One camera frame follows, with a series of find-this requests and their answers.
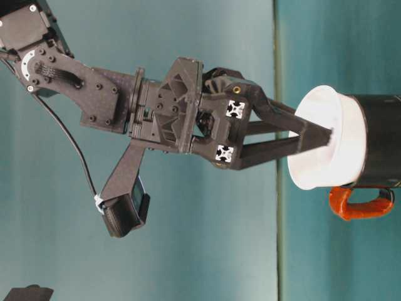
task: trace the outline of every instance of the black cable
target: black cable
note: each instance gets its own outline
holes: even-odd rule
[[[0,60],[7,66],[7,68],[11,71],[11,73],[14,76],[17,76],[14,67],[8,61],[6,61],[4,58],[0,58]],[[67,129],[65,124],[61,121],[61,119],[57,116],[57,114],[48,106],[48,104],[42,98],[40,98],[39,96],[32,94],[32,93],[31,93],[31,95],[52,116],[52,118],[61,127],[64,134],[67,136],[68,140],[73,145],[74,149],[76,150],[76,152],[78,154],[78,157],[80,158],[83,170],[85,172],[86,180],[88,181],[88,184],[89,184],[89,188],[90,188],[93,196],[96,196],[97,193],[96,193],[95,186],[93,185],[93,181],[92,181],[92,177],[89,172],[88,164],[86,163],[85,157],[84,157],[79,145],[76,143],[74,137],[71,135],[70,131]]]

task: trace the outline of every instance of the white paper cup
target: white paper cup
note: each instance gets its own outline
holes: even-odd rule
[[[332,129],[327,146],[288,157],[288,169],[301,189],[342,186],[355,182],[365,162],[367,130],[359,104],[329,86],[310,91],[295,115]],[[289,137],[297,136],[290,132]]]

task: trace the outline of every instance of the mug handle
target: mug handle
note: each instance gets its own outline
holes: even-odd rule
[[[331,210],[345,221],[351,219],[379,218],[388,214],[394,207],[394,192],[381,188],[379,195],[367,203],[348,203],[353,189],[333,187],[330,191],[329,202]]]

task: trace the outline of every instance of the robotic arm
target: robotic arm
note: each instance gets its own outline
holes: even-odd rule
[[[331,130],[294,115],[240,72],[178,58],[161,81],[145,70],[126,75],[76,61],[46,1],[0,4],[0,52],[37,99],[66,95],[82,111],[81,125],[127,134],[130,143],[95,196],[112,236],[146,222],[150,197],[139,178],[145,150],[197,154],[222,169],[241,170],[327,145]],[[249,120],[254,112],[259,121]],[[202,135],[195,135],[198,127]],[[247,135],[292,131],[297,137],[244,145]]]

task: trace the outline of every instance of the teal wall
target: teal wall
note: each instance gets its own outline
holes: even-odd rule
[[[270,0],[49,0],[76,57],[162,79],[178,56],[241,70],[274,96]],[[59,300],[276,300],[275,164],[220,171],[147,152],[148,223],[111,239],[79,160],[53,120],[0,70],[0,298],[32,283]],[[98,190],[128,137],[79,126],[48,101],[87,156]]]
[[[278,94],[294,107],[317,85],[401,93],[401,2],[278,0]],[[344,222],[328,190],[300,191],[281,165],[282,300],[400,300],[401,207]],[[364,202],[376,191],[357,192]]]

